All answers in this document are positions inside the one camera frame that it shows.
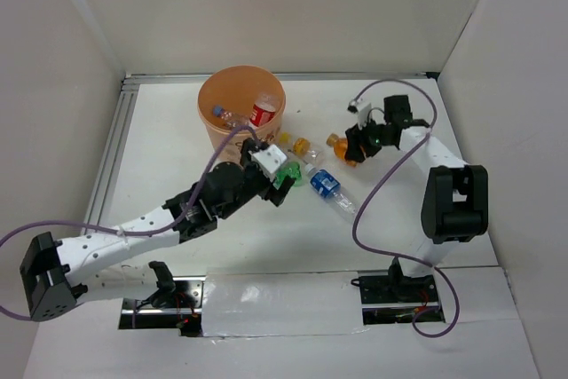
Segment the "aluminium frame rail back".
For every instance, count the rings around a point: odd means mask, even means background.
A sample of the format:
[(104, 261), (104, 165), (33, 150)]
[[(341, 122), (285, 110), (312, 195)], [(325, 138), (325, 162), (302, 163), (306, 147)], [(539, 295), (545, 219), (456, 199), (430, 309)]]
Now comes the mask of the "aluminium frame rail back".
[[(389, 72), (290, 72), (276, 73), (280, 81), (321, 81), (321, 80), (381, 80), (395, 79), (437, 79), (440, 72), (389, 73)], [(211, 74), (137, 74), (126, 76), (122, 84), (159, 84), (204, 82)]]

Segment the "aluminium frame rail left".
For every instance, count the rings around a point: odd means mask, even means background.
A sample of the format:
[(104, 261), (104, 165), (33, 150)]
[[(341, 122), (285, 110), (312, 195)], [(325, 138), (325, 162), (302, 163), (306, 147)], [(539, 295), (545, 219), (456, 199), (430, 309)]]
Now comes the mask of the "aluminium frame rail left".
[(127, 76), (122, 81), (113, 120), (99, 164), (99, 171), (83, 222), (104, 225), (111, 208), (130, 124), (137, 102), (139, 83)]

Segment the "green plastic soda bottle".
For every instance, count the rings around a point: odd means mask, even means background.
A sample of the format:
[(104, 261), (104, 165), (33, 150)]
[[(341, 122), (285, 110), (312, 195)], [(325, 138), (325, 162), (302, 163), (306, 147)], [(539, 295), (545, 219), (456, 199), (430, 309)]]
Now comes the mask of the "green plastic soda bottle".
[(273, 181), (273, 186), (275, 188), (280, 188), (284, 183), (286, 178), (292, 178), (294, 180), (294, 187), (303, 186), (305, 184), (305, 178), (303, 173), (303, 167), (298, 161), (287, 162), (277, 173)]

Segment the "clear bottle red label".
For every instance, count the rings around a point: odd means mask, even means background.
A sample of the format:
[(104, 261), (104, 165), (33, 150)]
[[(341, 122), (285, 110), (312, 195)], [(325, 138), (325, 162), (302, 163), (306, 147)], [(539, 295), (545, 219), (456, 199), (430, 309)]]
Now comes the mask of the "clear bottle red label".
[(280, 108), (280, 100), (276, 95), (263, 93), (255, 100), (249, 122), (254, 127), (267, 124)]

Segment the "orange juice bottle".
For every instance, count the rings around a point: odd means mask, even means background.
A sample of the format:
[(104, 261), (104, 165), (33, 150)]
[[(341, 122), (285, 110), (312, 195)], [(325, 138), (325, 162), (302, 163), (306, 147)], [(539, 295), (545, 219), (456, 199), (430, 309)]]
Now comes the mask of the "orange juice bottle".
[(343, 163), (355, 168), (359, 165), (358, 162), (347, 160), (345, 155), (347, 153), (347, 138), (341, 138), (335, 133), (331, 133), (326, 140), (326, 144), (334, 151), (335, 156)]

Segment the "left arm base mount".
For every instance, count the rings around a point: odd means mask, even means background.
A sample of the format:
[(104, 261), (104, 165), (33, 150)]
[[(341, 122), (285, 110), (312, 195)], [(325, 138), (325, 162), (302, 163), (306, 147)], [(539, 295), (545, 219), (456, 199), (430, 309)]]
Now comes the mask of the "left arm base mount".
[(183, 337), (201, 337), (205, 276), (174, 276), (162, 261), (148, 265), (150, 294), (124, 298), (118, 328), (176, 329)]

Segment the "clear bottle yellow cap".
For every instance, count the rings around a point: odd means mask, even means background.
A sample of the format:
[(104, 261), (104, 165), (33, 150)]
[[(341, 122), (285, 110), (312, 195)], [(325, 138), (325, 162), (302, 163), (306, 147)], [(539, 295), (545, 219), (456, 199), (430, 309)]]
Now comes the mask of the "clear bottle yellow cap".
[(289, 153), (307, 163), (319, 165), (324, 160), (323, 149), (308, 138), (289, 132), (281, 132), (276, 138), (276, 142), (280, 147), (285, 148)]

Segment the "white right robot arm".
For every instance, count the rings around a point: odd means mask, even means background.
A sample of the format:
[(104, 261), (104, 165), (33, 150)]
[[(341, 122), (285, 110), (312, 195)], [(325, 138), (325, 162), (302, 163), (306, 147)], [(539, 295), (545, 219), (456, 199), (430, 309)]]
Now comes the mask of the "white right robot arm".
[(406, 301), (416, 293), (418, 279), (430, 275), (458, 245), (486, 233), (488, 173), (481, 165), (466, 163), (432, 135), (437, 111), (429, 122), (415, 119), (407, 95), (384, 99), (382, 123), (372, 118), (371, 103), (361, 97), (353, 99), (348, 110), (358, 120), (345, 132), (349, 161), (363, 162), (386, 146), (403, 153), (371, 196), (408, 160), (426, 177), (420, 215), (422, 235), (414, 238), (408, 255), (390, 255), (398, 262), (399, 272), (389, 277), (387, 289), (394, 299)]

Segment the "orange capybara plastic bin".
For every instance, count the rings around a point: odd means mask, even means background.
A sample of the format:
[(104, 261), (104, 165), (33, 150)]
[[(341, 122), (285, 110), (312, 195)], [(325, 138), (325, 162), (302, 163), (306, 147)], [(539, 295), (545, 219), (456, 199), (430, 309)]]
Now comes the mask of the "orange capybara plastic bin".
[(272, 119), (253, 127), (260, 139), (271, 142), (280, 132), (286, 107), (285, 91), (275, 75), (261, 67), (235, 66), (222, 69), (205, 81), (198, 93), (197, 107), (214, 148), (220, 146), (230, 129), (221, 118), (213, 115), (213, 108), (220, 106), (249, 117), (259, 99), (276, 102)]

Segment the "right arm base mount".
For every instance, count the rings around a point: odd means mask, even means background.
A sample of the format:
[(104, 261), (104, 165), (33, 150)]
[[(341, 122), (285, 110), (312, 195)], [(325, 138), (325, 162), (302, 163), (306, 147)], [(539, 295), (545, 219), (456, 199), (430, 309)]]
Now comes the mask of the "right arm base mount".
[(397, 258), (387, 272), (359, 274), (351, 285), (359, 290), (366, 326), (407, 324), (416, 314), (418, 322), (445, 320), (434, 277), (406, 277)]

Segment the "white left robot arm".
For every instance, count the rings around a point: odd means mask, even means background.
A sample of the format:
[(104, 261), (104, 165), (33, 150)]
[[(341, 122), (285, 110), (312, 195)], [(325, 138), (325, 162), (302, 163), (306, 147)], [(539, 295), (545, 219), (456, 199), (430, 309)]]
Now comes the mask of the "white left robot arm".
[(239, 162), (220, 162), (202, 182), (111, 233), (62, 240), (51, 233), (37, 235), (20, 265), (30, 319), (52, 320), (80, 304), (105, 299), (133, 299), (137, 308), (172, 303), (180, 290), (165, 263), (129, 266), (128, 261), (215, 231), (219, 220), (255, 197), (280, 206), (294, 183), (286, 178), (274, 184), (287, 160), (276, 145), (248, 138)]

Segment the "clear bottle blue label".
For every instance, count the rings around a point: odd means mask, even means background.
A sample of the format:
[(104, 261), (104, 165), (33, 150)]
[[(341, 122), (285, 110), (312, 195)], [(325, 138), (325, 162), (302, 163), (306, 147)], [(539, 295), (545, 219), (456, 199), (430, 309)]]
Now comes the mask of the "clear bottle blue label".
[(359, 211), (359, 205), (343, 188), (340, 181), (327, 170), (310, 163), (304, 165), (304, 172), (309, 185), (320, 199), (341, 218), (352, 224)]

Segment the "clear bottle blue cap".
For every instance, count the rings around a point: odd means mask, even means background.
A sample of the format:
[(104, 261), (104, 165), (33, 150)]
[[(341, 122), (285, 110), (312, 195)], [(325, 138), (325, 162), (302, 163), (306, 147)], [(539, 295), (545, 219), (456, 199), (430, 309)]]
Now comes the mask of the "clear bottle blue cap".
[(212, 114), (222, 121), (223, 125), (227, 129), (234, 129), (239, 126), (250, 125), (249, 118), (242, 114), (237, 114), (229, 111), (221, 106), (214, 106), (212, 108)]

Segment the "aluminium frame rail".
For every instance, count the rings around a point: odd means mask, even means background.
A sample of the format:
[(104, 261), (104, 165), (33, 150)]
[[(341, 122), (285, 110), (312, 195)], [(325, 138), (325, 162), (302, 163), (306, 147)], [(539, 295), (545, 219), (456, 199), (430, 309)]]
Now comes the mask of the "aluminium frame rail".
[(99, 171), (83, 222), (104, 225), (111, 208), (130, 124), (137, 102), (139, 83), (127, 76), (122, 81), (113, 120), (99, 164)]
[[(321, 80), (381, 80), (395, 79), (437, 79), (440, 72), (389, 73), (389, 72), (290, 72), (276, 73), (280, 81), (321, 81)], [(211, 74), (137, 74), (126, 76), (122, 84), (159, 84), (204, 82)]]

